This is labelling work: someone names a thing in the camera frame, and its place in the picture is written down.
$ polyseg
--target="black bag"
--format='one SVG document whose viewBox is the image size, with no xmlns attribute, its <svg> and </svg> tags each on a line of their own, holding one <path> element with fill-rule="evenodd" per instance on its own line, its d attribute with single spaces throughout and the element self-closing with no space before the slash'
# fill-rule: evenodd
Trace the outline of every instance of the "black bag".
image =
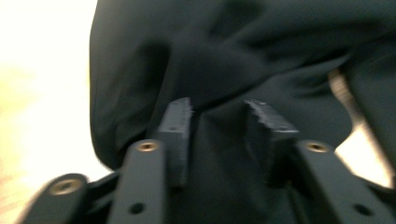
<svg viewBox="0 0 396 224">
<path fill-rule="evenodd" d="M 91 32 L 91 127 L 98 158 L 121 166 L 168 103 L 190 97 L 189 185 L 171 223 L 294 223 L 244 144 L 248 98 L 302 139 L 351 132 L 328 75 L 339 69 L 396 167 L 396 2 L 99 0 Z"/>
</svg>

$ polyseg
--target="metal rivet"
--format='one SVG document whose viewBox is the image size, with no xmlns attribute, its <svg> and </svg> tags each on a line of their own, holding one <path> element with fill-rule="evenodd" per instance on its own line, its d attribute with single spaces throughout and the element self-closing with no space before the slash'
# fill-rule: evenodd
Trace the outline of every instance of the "metal rivet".
<svg viewBox="0 0 396 224">
<path fill-rule="evenodd" d="M 322 144 L 319 144 L 319 143 L 308 143 L 308 144 L 306 144 L 306 148 L 313 152 L 324 153 L 324 152 L 329 151 L 329 149 L 327 149 L 325 146 L 323 146 Z"/>
<path fill-rule="evenodd" d="M 152 142 L 147 142 L 147 143 L 142 143 L 137 147 L 137 150 L 143 151 L 143 152 L 149 152 L 149 151 L 154 151 L 157 149 L 157 144 L 152 143 Z"/>
<path fill-rule="evenodd" d="M 52 195 L 64 195 L 81 188 L 82 182 L 79 179 L 66 179 L 54 184 L 49 193 Z"/>
</svg>

